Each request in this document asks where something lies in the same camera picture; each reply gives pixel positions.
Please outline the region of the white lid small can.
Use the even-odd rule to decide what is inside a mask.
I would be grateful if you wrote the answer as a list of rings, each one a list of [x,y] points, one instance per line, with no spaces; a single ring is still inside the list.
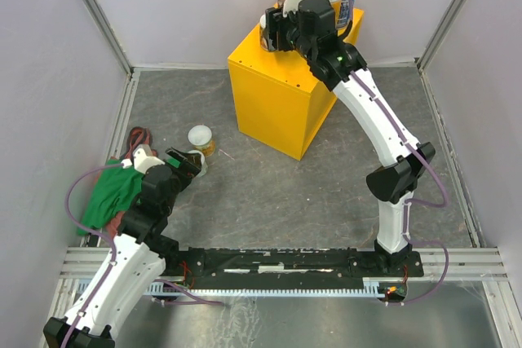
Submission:
[[[270,43],[268,40],[266,15],[263,14],[259,19],[259,43],[265,51],[271,51]]]

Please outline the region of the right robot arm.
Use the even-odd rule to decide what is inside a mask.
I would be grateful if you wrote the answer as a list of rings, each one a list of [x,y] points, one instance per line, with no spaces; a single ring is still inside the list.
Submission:
[[[412,248],[407,202],[435,155],[433,145],[420,143],[392,111],[361,53],[338,34],[328,0],[302,0],[290,12],[270,7],[260,19],[260,31],[268,50],[297,52],[368,136],[380,161],[366,177],[378,200],[375,249],[391,260],[405,256]]]

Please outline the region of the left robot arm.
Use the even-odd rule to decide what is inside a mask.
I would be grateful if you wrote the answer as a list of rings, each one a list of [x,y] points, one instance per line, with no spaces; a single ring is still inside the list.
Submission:
[[[141,190],[124,214],[117,234],[101,233],[109,251],[95,276],[73,306],[43,328],[49,347],[113,347],[132,308],[146,288],[175,262],[179,245],[162,235],[178,194],[206,172],[202,152],[166,154],[177,165],[154,156],[147,145],[135,149],[122,170],[141,175]]]

